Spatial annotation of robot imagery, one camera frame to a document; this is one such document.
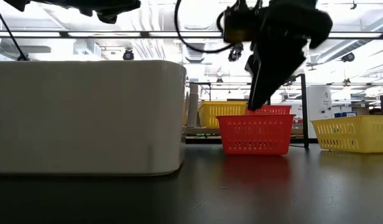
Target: black pole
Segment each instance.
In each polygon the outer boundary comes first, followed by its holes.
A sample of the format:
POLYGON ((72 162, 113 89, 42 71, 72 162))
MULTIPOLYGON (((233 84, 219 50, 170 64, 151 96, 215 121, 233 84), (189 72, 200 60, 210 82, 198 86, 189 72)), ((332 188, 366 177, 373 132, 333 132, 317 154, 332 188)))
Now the black pole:
POLYGON ((208 85, 210 87, 210 101, 211 101, 211 84, 208 85))
POLYGON ((302 119, 303 119, 303 146, 309 149, 309 132, 308 132, 308 98, 306 91, 305 74, 301 74, 301 88, 302 88, 302 119))

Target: desk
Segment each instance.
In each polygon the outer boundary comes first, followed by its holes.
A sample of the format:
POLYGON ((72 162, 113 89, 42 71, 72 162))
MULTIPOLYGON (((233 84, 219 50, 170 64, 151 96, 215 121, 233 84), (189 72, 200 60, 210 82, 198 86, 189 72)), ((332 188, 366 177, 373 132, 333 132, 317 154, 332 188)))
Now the desk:
POLYGON ((0 223, 383 224, 383 155, 199 145, 163 177, 0 177, 0 223))

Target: ceiling pipe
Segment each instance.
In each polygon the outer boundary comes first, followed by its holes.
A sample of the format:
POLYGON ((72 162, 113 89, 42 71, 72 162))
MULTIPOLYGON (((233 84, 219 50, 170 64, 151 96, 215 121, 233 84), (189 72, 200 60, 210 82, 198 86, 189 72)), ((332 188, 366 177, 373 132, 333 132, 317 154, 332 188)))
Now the ceiling pipe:
MULTIPOLYGON (((363 32, 383 32, 383 18, 367 26, 363 32)), ((353 50, 358 49, 359 47, 362 47, 363 45, 370 43, 371 41, 372 40, 344 40, 340 44, 337 44, 335 47, 332 47, 328 51, 320 54, 316 58, 316 62, 330 62, 352 52, 353 50)))
MULTIPOLYGON (((142 27, 144 30, 152 30, 150 27, 150 17, 149 17, 149 5, 143 4, 140 9, 139 19, 142 21, 142 27)), ((146 48, 148 52, 150 52, 152 58, 158 58, 158 54, 156 50, 152 50, 153 44, 149 40, 142 39, 144 43, 143 47, 146 48)))
POLYGON ((353 5, 353 4, 357 4, 357 5, 383 5, 383 2, 354 2, 354 1, 351 1, 351 2, 324 2, 324 3, 319 3, 318 5, 319 6, 332 6, 332 5, 339 5, 339 6, 344 6, 344 5, 353 5))
MULTIPOLYGON (((131 14, 131 24, 134 28, 134 30, 143 30, 141 24, 139 23, 139 11, 133 11, 130 12, 131 14)), ((143 43, 140 39, 134 39, 132 42, 132 46, 139 49, 141 51, 141 58, 146 60, 146 59, 151 59, 152 55, 149 55, 148 51, 143 46, 143 43)))
POLYGON ((52 12, 49 11, 48 9, 45 9, 45 8, 42 8, 42 10, 46 13, 46 15, 49 17, 49 19, 54 23, 56 24, 57 26, 59 26, 61 29, 63 30, 68 30, 63 24, 62 22, 59 21, 59 19, 52 15, 52 12))
MULTIPOLYGON (((141 7, 140 10, 134 11, 134 20, 132 20, 135 24, 137 24, 137 28, 140 28, 139 30, 151 30, 149 26, 145 26, 145 15, 144 10, 145 7, 141 7)), ((152 51, 152 49, 149 46, 149 42, 145 39, 139 40, 140 47, 143 48, 148 53, 148 59, 155 58, 155 55, 152 51)))
MULTIPOLYGON (((160 21, 160 13, 159 13, 159 7, 158 7, 158 4, 157 4, 157 0, 151 0, 152 1, 152 5, 151 5, 151 20, 150 20, 150 24, 151 26, 153 27, 153 30, 161 30, 161 27, 160 27, 160 24, 159 24, 159 21, 160 21)), ((164 41, 163 40, 155 40, 155 43, 157 45, 157 47, 159 48, 158 51, 160 52, 162 58, 161 59, 165 59, 166 56, 165 56, 165 50, 164 50, 164 41)))
MULTIPOLYGON (((214 16, 211 16, 210 13, 215 13, 216 11, 213 10, 213 8, 216 8, 218 6, 218 1, 210 1, 210 4, 208 6, 205 6, 203 12, 198 11, 198 7, 195 7, 197 4, 203 4, 202 0, 198 0, 198 2, 195 2, 194 0, 185 0, 183 7, 180 9, 179 12, 179 20, 180 20, 180 26, 181 30, 187 30, 187 31, 213 31, 216 29, 216 17, 214 19, 214 16), (194 13, 200 13, 197 18, 193 18, 192 15, 194 13)), ((187 42, 198 49, 205 49, 207 44, 204 41, 194 41, 194 40, 187 40, 187 42)), ((183 59, 190 63, 202 63, 205 60, 206 54, 203 54, 201 52, 197 52, 195 50, 192 50, 188 48, 186 45, 182 44, 182 54, 183 59)))

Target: security camera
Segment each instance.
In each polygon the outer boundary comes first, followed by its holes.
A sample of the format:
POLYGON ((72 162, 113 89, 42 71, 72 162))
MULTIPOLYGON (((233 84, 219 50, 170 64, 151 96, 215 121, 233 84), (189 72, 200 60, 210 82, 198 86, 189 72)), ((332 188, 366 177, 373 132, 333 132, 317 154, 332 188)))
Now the security camera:
POLYGON ((229 53, 229 62, 235 62, 239 60, 241 57, 241 52, 244 50, 244 45, 242 43, 236 44, 232 49, 230 50, 229 53))
POLYGON ((126 49, 124 55, 122 56, 122 59, 124 60, 133 60, 134 53, 132 52, 132 49, 126 49))
POLYGON ((341 57, 341 61, 343 62, 353 62, 354 61, 354 54, 348 53, 347 55, 341 57))

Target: ceiling light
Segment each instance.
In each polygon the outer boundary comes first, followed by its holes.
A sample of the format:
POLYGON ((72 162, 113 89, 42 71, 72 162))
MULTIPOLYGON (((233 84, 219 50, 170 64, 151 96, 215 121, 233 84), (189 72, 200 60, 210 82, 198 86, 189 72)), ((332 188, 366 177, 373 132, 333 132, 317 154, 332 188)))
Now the ceiling light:
POLYGON ((370 102, 369 104, 370 104, 370 105, 376 105, 376 104, 378 104, 378 103, 381 103, 381 101, 380 101, 380 100, 376 100, 376 101, 370 102))
POLYGON ((332 32, 328 38, 376 38, 381 36, 382 33, 373 32, 332 32))
POLYGON ((70 37, 140 37, 140 32, 69 32, 70 37))
MULTIPOLYGON (((12 32, 14 37, 60 37, 58 32, 12 32)), ((6 31, 0 32, 0 37, 11 37, 6 31)))
MULTIPOLYGON (((167 38, 178 38, 176 32, 148 32, 151 37, 167 37, 167 38)), ((201 32, 180 32, 183 38, 195 38, 195 37, 222 37, 221 32, 212 31, 201 31, 201 32)))

